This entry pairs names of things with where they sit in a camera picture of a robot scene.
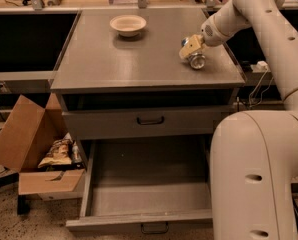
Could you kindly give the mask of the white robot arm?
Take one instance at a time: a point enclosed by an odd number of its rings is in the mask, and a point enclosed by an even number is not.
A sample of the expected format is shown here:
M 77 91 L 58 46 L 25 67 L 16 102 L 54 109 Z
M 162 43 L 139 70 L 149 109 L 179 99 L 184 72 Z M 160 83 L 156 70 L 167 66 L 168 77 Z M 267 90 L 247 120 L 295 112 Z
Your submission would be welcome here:
M 284 0 L 229 0 L 182 46 L 187 59 L 254 30 L 284 108 L 234 113 L 210 148 L 214 240 L 298 240 L 291 181 L 298 176 L 298 31 Z

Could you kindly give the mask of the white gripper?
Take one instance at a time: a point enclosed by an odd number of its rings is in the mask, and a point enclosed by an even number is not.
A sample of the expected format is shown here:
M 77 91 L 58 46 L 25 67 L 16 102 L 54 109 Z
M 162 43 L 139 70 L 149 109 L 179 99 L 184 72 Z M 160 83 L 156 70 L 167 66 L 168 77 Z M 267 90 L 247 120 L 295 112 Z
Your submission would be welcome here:
M 237 32 L 250 27 L 249 21 L 236 9 L 233 1 L 229 0 L 202 24 L 201 35 L 194 34 L 182 40 L 179 57 L 187 59 L 201 51 L 204 43 L 209 47 L 222 45 Z

